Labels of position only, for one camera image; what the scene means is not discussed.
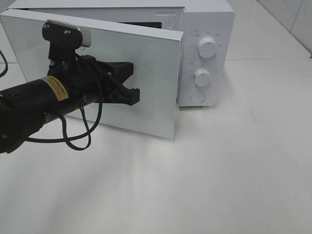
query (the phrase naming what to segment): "white microwave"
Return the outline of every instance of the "white microwave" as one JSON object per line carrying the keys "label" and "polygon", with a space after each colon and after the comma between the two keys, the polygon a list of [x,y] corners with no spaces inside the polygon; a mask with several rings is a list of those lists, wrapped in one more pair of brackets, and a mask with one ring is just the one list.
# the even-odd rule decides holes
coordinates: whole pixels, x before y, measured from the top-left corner
{"label": "white microwave", "polygon": [[183,32],[177,102],[216,104],[234,22],[225,0],[17,0],[9,9]]}

